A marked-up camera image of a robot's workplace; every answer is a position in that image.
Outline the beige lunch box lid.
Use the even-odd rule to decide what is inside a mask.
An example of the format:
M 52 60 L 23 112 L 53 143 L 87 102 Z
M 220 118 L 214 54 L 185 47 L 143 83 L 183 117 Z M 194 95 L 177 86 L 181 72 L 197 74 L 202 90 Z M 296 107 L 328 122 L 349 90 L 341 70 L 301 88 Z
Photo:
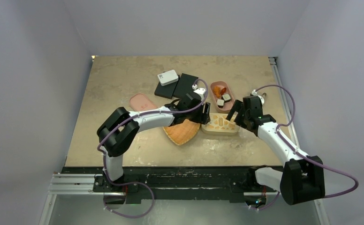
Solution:
M 202 126 L 225 126 L 225 127 L 239 127 L 234 123 L 235 116 L 232 117 L 231 121 L 226 120 L 227 114 L 224 113 L 210 113 L 211 121 Z

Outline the beige lunch box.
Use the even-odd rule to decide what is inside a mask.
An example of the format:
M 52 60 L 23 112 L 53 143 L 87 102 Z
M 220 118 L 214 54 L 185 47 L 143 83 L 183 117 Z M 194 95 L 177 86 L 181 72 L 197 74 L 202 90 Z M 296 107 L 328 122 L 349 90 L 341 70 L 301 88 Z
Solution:
M 239 127 L 201 126 L 202 131 L 208 135 L 234 136 L 237 135 Z

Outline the black rice roll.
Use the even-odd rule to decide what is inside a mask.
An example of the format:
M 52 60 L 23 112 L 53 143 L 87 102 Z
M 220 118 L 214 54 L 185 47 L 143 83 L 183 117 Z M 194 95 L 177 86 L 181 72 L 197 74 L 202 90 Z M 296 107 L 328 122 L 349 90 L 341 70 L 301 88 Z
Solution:
M 224 100 L 224 102 L 229 102 L 231 100 L 231 96 L 227 93 L 225 93 L 224 95 L 222 95 L 222 99 Z

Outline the small glazed meat strip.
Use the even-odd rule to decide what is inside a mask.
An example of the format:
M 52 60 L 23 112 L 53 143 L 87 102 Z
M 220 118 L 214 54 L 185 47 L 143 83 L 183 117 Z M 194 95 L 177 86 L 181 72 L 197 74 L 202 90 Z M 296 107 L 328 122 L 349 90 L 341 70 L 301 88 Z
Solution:
M 220 90 L 220 94 L 224 95 L 227 92 L 227 88 L 224 87 L 223 89 Z

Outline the fried chicken piece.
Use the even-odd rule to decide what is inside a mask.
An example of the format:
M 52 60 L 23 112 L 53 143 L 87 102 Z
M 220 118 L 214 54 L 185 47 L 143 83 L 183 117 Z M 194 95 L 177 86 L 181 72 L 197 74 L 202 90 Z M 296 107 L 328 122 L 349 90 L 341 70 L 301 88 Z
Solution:
M 215 86 L 213 89 L 213 94 L 216 98 L 221 98 L 222 96 L 222 88 L 220 86 Z

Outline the woven bamboo basket tray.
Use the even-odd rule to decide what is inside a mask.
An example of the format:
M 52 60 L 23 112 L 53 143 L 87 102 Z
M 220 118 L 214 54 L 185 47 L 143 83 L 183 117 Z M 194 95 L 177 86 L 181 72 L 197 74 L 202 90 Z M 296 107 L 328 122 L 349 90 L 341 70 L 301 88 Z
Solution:
M 181 124 L 163 127 L 167 137 L 176 145 L 181 146 L 196 136 L 201 124 L 185 120 Z

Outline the pink lunch box lid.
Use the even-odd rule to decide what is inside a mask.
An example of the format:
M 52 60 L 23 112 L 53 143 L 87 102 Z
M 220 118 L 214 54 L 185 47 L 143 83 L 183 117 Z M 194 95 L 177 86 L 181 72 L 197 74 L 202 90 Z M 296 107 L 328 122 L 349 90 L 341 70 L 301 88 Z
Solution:
M 129 100 L 129 106 L 136 112 L 155 110 L 158 108 L 145 94 L 142 93 L 135 94 L 131 97 Z

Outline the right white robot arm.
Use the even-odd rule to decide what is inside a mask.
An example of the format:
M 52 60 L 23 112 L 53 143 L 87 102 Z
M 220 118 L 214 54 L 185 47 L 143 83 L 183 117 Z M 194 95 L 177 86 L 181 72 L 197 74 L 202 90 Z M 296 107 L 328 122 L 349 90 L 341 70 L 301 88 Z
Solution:
M 323 162 L 311 157 L 297 147 L 280 129 L 269 114 L 263 114 L 262 103 L 257 96 L 235 100 L 227 120 L 252 132 L 264 141 L 283 164 L 282 171 L 269 166 L 250 169 L 246 184 L 253 191 L 267 186 L 281 193 L 289 205 L 304 203 L 325 197 Z

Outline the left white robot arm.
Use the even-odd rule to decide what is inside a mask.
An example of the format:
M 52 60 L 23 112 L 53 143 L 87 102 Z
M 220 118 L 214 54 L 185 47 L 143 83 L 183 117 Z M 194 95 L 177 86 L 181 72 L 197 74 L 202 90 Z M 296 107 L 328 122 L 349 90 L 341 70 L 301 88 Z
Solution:
M 186 120 L 205 125 L 210 121 L 210 106 L 206 102 L 206 94 L 192 91 L 154 110 L 136 112 L 127 111 L 124 107 L 117 108 L 97 130 L 97 150 L 103 156 L 105 186 L 112 192 L 122 188 L 123 155 L 138 133 L 153 128 L 173 127 Z

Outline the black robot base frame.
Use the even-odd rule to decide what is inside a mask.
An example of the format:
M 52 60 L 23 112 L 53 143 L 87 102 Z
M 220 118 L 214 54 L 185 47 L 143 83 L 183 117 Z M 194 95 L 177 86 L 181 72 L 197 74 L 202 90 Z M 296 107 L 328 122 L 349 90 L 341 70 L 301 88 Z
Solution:
M 91 175 L 90 191 L 104 194 L 106 203 L 140 204 L 142 200 L 224 200 L 263 205 L 276 190 L 248 185 L 252 166 L 126 166 L 119 186 L 110 184 L 102 167 L 63 167 L 67 175 Z

